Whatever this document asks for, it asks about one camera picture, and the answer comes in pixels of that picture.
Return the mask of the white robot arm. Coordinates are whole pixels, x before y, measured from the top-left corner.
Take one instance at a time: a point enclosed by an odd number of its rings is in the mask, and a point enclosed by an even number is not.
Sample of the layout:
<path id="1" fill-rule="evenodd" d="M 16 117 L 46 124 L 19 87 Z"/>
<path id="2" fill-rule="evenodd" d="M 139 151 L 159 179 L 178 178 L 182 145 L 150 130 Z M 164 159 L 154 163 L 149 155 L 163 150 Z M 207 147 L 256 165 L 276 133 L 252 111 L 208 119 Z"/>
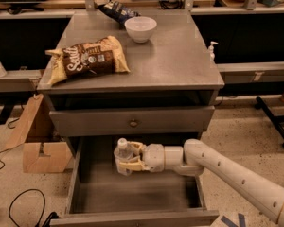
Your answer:
<path id="1" fill-rule="evenodd" d="M 199 176 L 205 169 L 236 190 L 268 219 L 284 227 L 284 187 L 219 154 L 197 139 L 179 146 L 145 145 L 121 138 L 114 150 L 117 171 L 125 176 L 134 171 L 172 170 L 183 176 Z"/>

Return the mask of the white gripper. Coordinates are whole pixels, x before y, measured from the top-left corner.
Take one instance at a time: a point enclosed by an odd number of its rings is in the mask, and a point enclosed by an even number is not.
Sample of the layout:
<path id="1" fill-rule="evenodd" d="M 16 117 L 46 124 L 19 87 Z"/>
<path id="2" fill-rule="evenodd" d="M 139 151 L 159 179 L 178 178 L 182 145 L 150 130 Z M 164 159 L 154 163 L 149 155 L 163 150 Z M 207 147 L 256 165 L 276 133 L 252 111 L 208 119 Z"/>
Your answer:
<path id="1" fill-rule="evenodd" d="M 149 172 L 161 172 L 164 170 L 165 151 L 161 144 L 150 144 L 146 146 L 142 142 L 129 141 L 128 147 L 131 151 L 129 162 L 119 162 L 118 169 L 120 171 L 148 170 Z"/>

